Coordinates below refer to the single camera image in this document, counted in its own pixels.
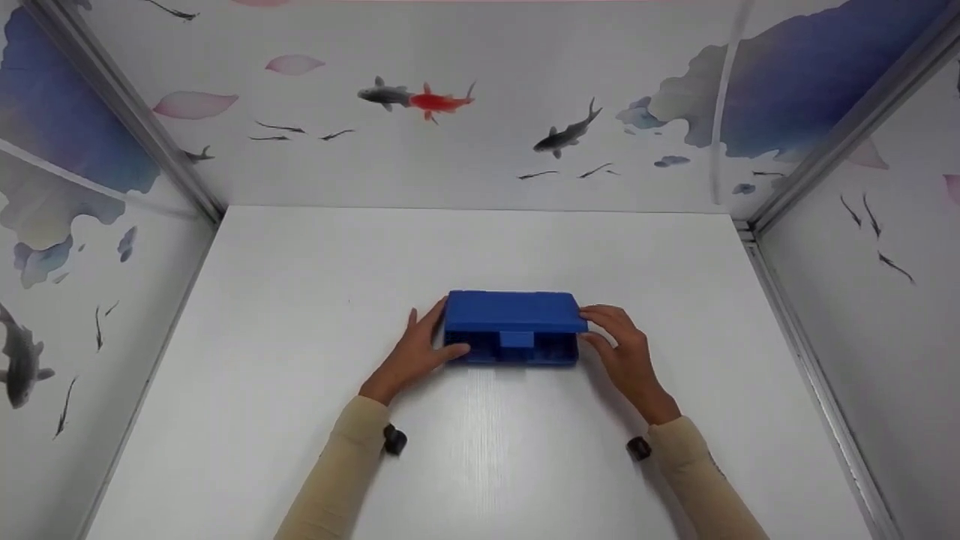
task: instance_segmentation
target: white table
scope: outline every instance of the white table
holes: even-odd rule
[[[254,207],[228,212],[89,538],[272,537],[407,309],[454,288],[624,306],[771,537],[869,538],[728,217]],[[688,535],[592,360],[449,368],[404,395],[410,443],[353,537]]]

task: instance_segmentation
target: blue box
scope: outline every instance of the blue box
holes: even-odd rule
[[[454,363],[573,365],[584,331],[587,321],[566,292],[453,290],[446,299],[444,344],[470,346]]]

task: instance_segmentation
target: beige sleeve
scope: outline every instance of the beige sleeve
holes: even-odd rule
[[[700,540],[759,540],[767,535],[713,462],[707,441],[689,418],[652,426],[653,458],[677,494]]]
[[[347,537],[380,461],[389,415],[386,406],[361,396],[347,404],[275,540]]]

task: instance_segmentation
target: hand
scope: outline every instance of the hand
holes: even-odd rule
[[[397,341],[396,346],[380,367],[360,387],[360,395],[389,405],[400,391],[423,379],[434,369],[454,358],[469,353],[466,343],[447,345],[434,350],[433,334],[440,325],[440,316],[444,312],[446,297],[433,306],[417,322],[417,310],[411,309],[407,317],[407,330]]]
[[[595,331],[580,334],[603,362],[607,375],[647,424],[656,426],[680,418],[677,402],[660,386],[650,362],[647,334],[638,330],[630,315],[620,307],[587,306],[580,316],[607,331],[616,340],[616,347]]]

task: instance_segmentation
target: box lid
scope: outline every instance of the box lid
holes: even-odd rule
[[[566,292],[453,290],[446,300],[446,331],[587,331],[573,295]]]

